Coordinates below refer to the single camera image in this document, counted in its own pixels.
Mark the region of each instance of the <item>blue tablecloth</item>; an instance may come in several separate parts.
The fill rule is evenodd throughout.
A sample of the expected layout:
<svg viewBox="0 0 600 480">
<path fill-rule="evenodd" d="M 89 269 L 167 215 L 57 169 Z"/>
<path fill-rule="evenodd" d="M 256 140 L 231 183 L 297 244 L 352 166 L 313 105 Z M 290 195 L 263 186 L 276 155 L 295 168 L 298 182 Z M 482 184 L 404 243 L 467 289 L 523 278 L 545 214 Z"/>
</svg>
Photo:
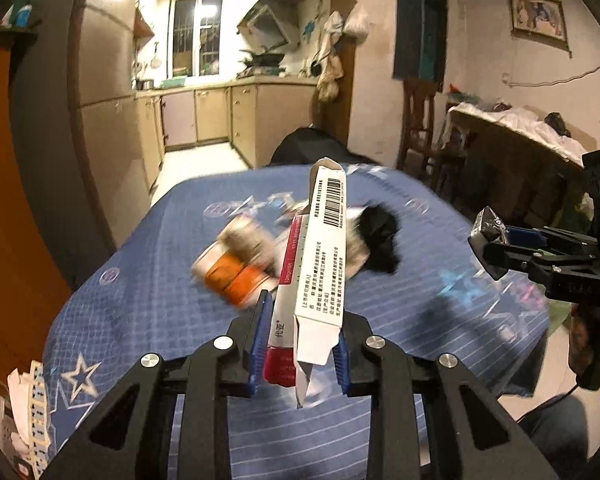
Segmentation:
<svg viewBox="0 0 600 480">
<path fill-rule="evenodd" d="M 236 312 L 192 280 L 193 260 L 236 209 L 275 234 L 281 208 L 306 198 L 309 167 L 269 168 L 183 182 L 72 296 L 46 342 L 51 456 L 94 403 L 147 352 L 165 359 L 223 334 Z M 349 206 L 381 203 L 398 217 L 401 258 L 390 276 L 347 282 L 346 309 L 416 356 L 452 352 L 492 390 L 520 366 L 546 328 L 544 297 L 525 276 L 495 283 L 466 242 L 469 222 L 420 182 L 387 168 L 347 168 Z M 307 407 L 294 392 L 263 386 L 229 403 L 234 479 L 359 479 L 366 467 L 370 402 L 347 399 L 332 363 L 315 370 Z M 416 405 L 424 432 L 422 403 Z M 172 435 L 170 473 L 176 465 Z"/>
</svg>

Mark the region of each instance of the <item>white star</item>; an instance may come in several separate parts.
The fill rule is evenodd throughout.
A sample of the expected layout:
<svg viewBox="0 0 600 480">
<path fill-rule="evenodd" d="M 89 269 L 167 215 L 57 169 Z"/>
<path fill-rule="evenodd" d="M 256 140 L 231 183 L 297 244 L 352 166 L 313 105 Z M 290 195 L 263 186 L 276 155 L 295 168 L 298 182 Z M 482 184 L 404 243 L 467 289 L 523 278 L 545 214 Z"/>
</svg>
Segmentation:
<svg viewBox="0 0 600 480">
<path fill-rule="evenodd" d="M 91 376 L 93 375 L 94 371 L 96 371 L 98 366 L 100 366 L 100 363 L 96 363 L 88 367 L 87 363 L 84 360 L 84 357 L 82 356 L 82 353 L 79 353 L 78 361 L 75 364 L 75 370 L 73 372 L 65 372 L 64 374 L 62 374 L 62 378 L 69 381 L 72 386 L 71 402 L 74 402 L 75 397 L 77 397 L 81 391 L 89 394 L 91 397 L 98 396 L 98 391 L 96 390 L 93 381 L 91 381 Z M 76 375 L 85 372 L 88 373 L 87 376 L 84 378 L 84 382 L 80 382 L 80 384 L 78 384 L 78 381 L 75 379 Z"/>
</svg>

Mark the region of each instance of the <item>person's leg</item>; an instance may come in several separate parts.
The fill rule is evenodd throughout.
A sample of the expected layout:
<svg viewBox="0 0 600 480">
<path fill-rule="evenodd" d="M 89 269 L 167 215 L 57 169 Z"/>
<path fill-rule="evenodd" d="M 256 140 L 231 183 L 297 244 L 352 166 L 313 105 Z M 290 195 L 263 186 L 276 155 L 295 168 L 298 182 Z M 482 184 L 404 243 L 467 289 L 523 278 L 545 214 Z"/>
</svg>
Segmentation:
<svg viewBox="0 0 600 480">
<path fill-rule="evenodd" d="M 584 406 L 573 396 L 556 405 L 527 413 L 520 421 L 525 431 L 560 480 L 575 478 L 587 463 L 589 435 Z"/>
</svg>

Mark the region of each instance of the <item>framed picture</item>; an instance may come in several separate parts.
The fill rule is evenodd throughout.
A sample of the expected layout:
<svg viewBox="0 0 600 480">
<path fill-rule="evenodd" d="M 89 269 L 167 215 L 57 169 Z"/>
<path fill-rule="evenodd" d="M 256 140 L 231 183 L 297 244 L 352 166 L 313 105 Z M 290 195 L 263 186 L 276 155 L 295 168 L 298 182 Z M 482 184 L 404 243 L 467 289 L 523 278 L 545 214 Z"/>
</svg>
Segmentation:
<svg viewBox="0 0 600 480">
<path fill-rule="evenodd" d="M 558 0 L 509 0 L 511 31 L 519 37 L 544 40 L 552 46 L 569 49 L 562 2 Z"/>
</svg>

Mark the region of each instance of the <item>screw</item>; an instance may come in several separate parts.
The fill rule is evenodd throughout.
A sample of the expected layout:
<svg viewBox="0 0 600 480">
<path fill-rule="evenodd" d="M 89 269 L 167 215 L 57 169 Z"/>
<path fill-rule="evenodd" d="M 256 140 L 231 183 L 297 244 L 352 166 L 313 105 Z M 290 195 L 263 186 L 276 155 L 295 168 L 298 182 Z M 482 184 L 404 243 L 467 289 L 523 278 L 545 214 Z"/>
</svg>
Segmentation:
<svg viewBox="0 0 600 480">
<path fill-rule="evenodd" d="M 366 338 L 366 345 L 369 348 L 375 348 L 376 350 L 381 349 L 385 343 L 384 338 L 379 335 L 370 335 Z"/>
<path fill-rule="evenodd" d="M 160 357 L 158 354 L 146 354 L 142 356 L 140 359 L 140 364 L 145 368 L 153 368 L 160 362 Z"/>
<path fill-rule="evenodd" d="M 227 350 L 231 348 L 232 344 L 234 344 L 234 340 L 227 335 L 221 335 L 214 340 L 214 346 L 218 350 Z"/>
<path fill-rule="evenodd" d="M 445 368 L 454 368 L 458 364 L 458 358 L 453 354 L 442 354 L 438 361 Z"/>
</svg>

